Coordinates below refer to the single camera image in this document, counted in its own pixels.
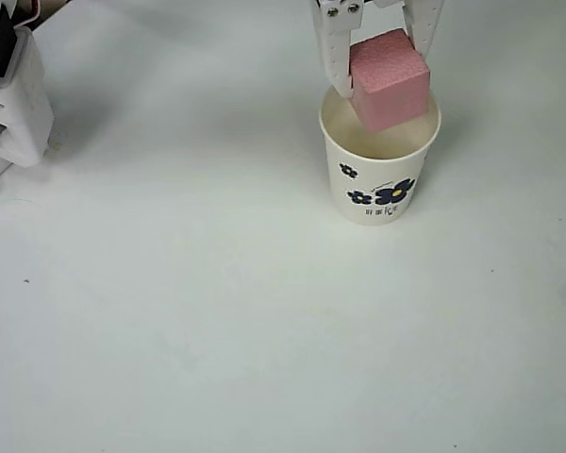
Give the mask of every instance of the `white paper cup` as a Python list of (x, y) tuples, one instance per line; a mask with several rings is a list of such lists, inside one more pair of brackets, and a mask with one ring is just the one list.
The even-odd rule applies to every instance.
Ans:
[(384, 225), (407, 210), (425, 156), (441, 129), (430, 94), (427, 113), (377, 134), (368, 133), (347, 99), (332, 88), (321, 108), (333, 200), (349, 220)]

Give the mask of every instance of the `white robotic claw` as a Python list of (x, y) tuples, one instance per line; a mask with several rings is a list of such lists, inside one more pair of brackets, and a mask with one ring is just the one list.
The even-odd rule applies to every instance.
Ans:
[[(325, 73), (340, 96), (352, 97), (350, 39), (362, 25), (365, 3), (370, 0), (309, 0)], [(379, 8), (404, 3), (407, 32), (422, 55), (432, 45), (444, 0), (373, 0)]]
[(15, 4), (0, 0), (0, 174), (40, 163), (54, 122), (33, 35), (10, 21)]

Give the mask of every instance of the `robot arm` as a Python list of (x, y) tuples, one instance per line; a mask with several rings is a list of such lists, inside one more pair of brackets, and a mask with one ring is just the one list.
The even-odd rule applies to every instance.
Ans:
[[(352, 97), (350, 38), (362, 25), (365, 4), (371, 0), (309, 0), (319, 51), (329, 81), (342, 97)], [(404, 3), (408, 35), (422, 55), (434, 38), (444, 0), (373, 0), (379, 8)]]
[(10, 20), (15, 4), (0, 0), (0, 159), (29, 167), (42, 160), (54, 116), (33, 35)]

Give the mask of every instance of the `white table surface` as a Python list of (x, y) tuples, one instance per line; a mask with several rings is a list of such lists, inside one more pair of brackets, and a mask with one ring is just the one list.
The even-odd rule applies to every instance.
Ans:
[(566, 0), (447, 0), (443, 131), (375, 228), (329, 200), (306, 1), (74, 0), (37, 38), (0, 453), (566, 452)]

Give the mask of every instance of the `pink sponge block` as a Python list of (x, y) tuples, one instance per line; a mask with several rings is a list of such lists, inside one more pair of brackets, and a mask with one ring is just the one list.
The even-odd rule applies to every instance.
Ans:
[(379, 132), (427, 111), (430, 70), (405, 30), (393, 30), (350, 49), (351, 103), (370, 132)]

